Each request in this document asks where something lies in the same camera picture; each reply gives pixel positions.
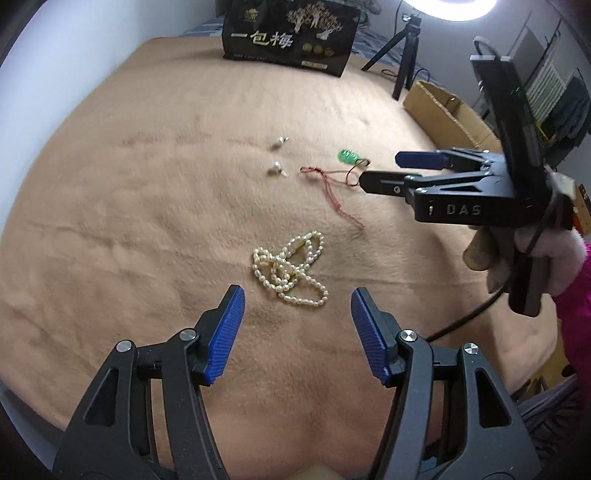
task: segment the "pink sleeve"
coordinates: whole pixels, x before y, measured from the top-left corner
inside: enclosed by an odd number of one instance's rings
[[[591,245],[581,272],[564,293],[554,297],[562,322],[564,353],[577,372],[579,386],[591,403]]]

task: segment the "cardboard box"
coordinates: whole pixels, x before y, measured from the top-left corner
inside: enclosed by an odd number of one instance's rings
[[[591,234],[591,201],[584,185],[577,185],[573,204],[574,226],[583,236]]]
[[[443,88],[418,80],[403,105],[441,150],[461,147],[503,153],[501,142],[482,118]]]

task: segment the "bed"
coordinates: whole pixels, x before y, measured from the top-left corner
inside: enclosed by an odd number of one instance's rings
[[[224,15],[220,15],[203,25],[185,32],[182,37],[221,37],[223,21]],[[355,42],[353,43],[351,53],[369,60],[386,45],[388,40],[389,38],[372,31],[370,27],[359,27],[355,35]],[[380,63],[384,65],[384,68],[400,66],[403,48],[404,43],[399,44],[383,56]],[[436,79],[432,78],[431,74],[418,63],[415,66],[415,74],[418,79],[443,86]]]
[[[224,60],[215,37],[140,47],[62,123],[13,205],[0,242],[0,378],[65,429],[119,340],[161,342],[238,283],[245,318],[205,397],[231,477],[284,478],[312,463],[366,471],[392,392],[369,371],[351,291],[366,286],[422,335],[488,294],[483,274],[462,263],[467,228],[418,224],[399,199],[336,189],[359,229],[318,177],[298,174],[339,168],[342,148],[379,169],[396,168],[399,150],[434,148],[392,101],[383,67],[362,73],[363,64],[352,56],[337,79]],[[290,140],[277,150],[279,136]],[[287,178],[267,174],[275,161]],[[270,296],[252,273],[253,248],[276,250],[309,230],[326,238],[311,272],[330,296],[316,309]],[[502,301],[441,343],[469,340],[515,390],[554,348],[554,307],[544,298],[543,314],[527,319]],[[161,408],[155,426],[171,466]]]

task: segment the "metal screw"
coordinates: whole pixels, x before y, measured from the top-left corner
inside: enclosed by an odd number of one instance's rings
[[[418,338],[418,335],[412,330],[403,330],[400,332],[400,338],[405,342],[414,342]]]
[[[121,340],[118,344],[117,344],[117,351],[124,353],[124,352],[129,352],[131,350],[131,342],[129,340]]]
[[[465,343],[464,344],[464,351],[468,354],[468,355],[476,355],[478,353],[478,345],[475,343]]]
[[[192,328],[187,328],[186,330],[183,330],[181,333],[179,333],[178,336],[183,342],[188,342],[189,340],[193,340],[197,334]]]

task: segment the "green bead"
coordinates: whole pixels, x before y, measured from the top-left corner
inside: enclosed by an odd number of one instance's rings
[[[339,152],[339,160],[344,163],[348,163],[350,165],[355,165],[361,157],[357,155],[355,152],[351,152],[351,150],[341,150]]]

